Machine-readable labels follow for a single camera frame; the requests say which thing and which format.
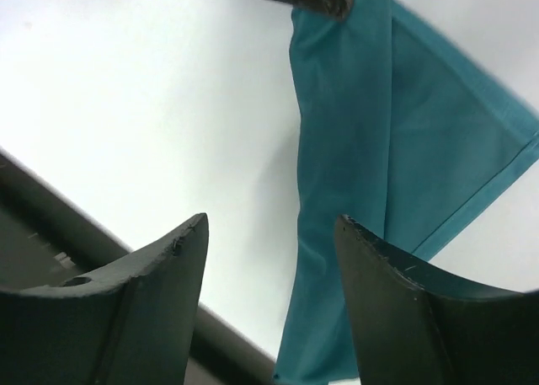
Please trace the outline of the teal cloth napkin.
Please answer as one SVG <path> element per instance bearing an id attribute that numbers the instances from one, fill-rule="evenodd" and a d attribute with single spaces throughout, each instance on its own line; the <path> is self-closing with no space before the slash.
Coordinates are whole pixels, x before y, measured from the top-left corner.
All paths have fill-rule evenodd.
<path id="1" fill-rule="evenodd" d="M 334 224 L 432 259 L 538 158 L 538 118 L 395 0 L 341 23 L 296 8 L 296 277 L 274 378 L 356 378 Z"/>

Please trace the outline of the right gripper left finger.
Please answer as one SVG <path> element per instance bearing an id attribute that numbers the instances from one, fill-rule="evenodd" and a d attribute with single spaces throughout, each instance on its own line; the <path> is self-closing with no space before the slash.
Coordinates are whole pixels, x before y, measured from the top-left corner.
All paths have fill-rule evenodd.
<path id="1" fill-rule="evenodd" d="M 2 291 L 2 383 L 182 383 L 208 238 L 200 213 L 65 284 Z"/>

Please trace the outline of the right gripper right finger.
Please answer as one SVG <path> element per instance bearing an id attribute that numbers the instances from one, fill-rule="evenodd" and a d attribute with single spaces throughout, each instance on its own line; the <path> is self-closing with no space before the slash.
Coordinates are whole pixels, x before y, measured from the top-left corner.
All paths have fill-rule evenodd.
<path id="1" fill-rule="evenodd" d="M 454 275 L 347 216 L 334 241 L 362 383 L 537 383 L 536 291 Z"/>

